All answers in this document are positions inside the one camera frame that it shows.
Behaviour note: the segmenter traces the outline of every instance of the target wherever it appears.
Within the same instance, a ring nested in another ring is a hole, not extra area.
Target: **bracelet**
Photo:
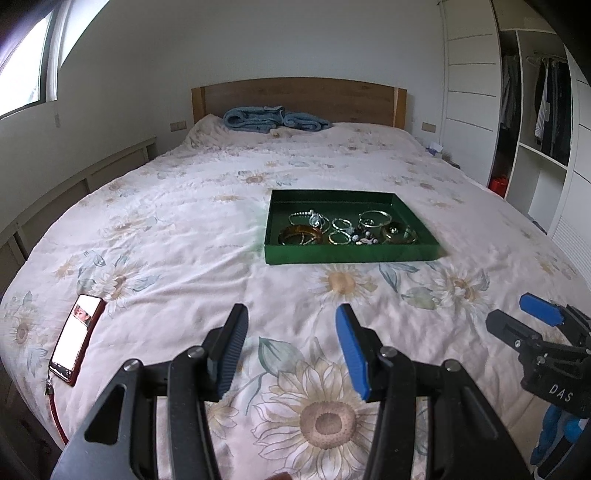
[[[371,218],[366,217],[367,213],[373,213],[374,215],[381,215],[385,219],[382,222],[376,223]],[[390,215],[387,212],[383,212],[382,210],[366,210],[365,212],[359,214],[359,224],[361,226],[364,226],[365,228],[378,228],[381,226],[386,226],[387,224],[389,224],[391,222],[392,222],[392,215]]]
[[[355,231],[353,224],[349,222],[346,218],[335,218],[332,221],[332,226],[335,230],[338,230],[339,232],[346,232],[349,235],[353,234],[353,232]]]
[[[388,244],[411,245],[418,240],[417,233],[408,225],[390,222],[380,230],[384,242]]]
[[[312,237],[311,241],[313,241],[317,245],[320,245],[322,243],[322,231],[319,228],[309,225],[291,225],[287,228],[284,228],[279,234],[277,241],[281,245],[285,245],[285,242],[288,239],[293,238],[295,236],[301,237],[300,245],[307,245],[310,243],[310,241],[304,243],[305,236]]]
[[[333,238],[333,236],[335,235],[343,235],[345,237],[345,240],[339,242]],[[347,232],[337,230],[336,232],[331,232],[329,234],[329,242],[333,245],[349,245],[351,243],[351,236]]]
[[[322,233],[326,233],[329,231],[330,228],[330,220],[327,217],[322,215],[321,213],[317,213],[314,210],[309,210],[308,212],[296,212],[291,213],[288,217],[288,220],[292,225],[299,225],[298,223],[294,223],[295,217],[308,217],[308,223],[310,226],[314,228],[319,228]]]

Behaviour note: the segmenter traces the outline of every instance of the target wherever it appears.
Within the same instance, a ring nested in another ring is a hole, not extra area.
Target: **open closet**
[[[499,33],[503,92],[491,183],[544,232],[550,229],[569,165],[570,69],[564,44],[547,32]]]

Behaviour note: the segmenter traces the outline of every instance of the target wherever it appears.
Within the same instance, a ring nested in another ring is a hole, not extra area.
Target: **red phone case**
[[[76,303],[70,309],[70,313],[68,313],[68,317],[71,315],[72,310],[74,309],[76,304],[78,304],[78,300],[80,300],[81,296],[83,296],[83,295],[79,295],[78,298],[76,299]],[[49,360],[49,370],[54,372],[61,380],[66,382],[71,387],[74,386],[74,384],[76,383],[76,378],[78,378],[78,373],[80,372],[80,366],[82,364],[82,360],[84,360],[84,354],[86,353],[86,348],[88,347],[88,344],[90,342],[90,335],[92,334],[92,330],[94,330],[96,322],[99,320],[100,315],[105,311],[106,305],[107,305],[107,302],[104,301],[103,299],[100,299],[98,307],[96,308],[93,316],[90,318],[90,322],[88,324],[88,330],[86,331],[86,336],[84,338],[84,341],[82,342],[82,346],[80,347],[80,352],[78,353],[78,357],[76,358],[76,363],[74,364],[74,368],[72,369],[72,374],[71,374],[69,380],[64,379],[61,376],[61,373],[57,372],[55,369],[52,369],[51,364],[53,363],[53,353],[51,354],[51,359]],[[56,346],[60,343],[60,338],[61,338],[61,334],[63,333],[63,331],[64,331],[64,329],[62,328],[62,330],[60,332],[60,336],[57,339]]]

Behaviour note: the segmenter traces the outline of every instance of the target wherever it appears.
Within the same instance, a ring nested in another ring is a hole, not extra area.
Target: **smartphone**
[[[105,305],[103,299],[80,295],[61,330],[49,360],[49,370],[68,385],[74,386],[76,382],[90,334]]]

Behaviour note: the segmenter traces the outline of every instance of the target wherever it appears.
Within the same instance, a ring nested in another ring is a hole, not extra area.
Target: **window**
[[[0,118],[45,102],[54,16],[37,23],[0,65]]]

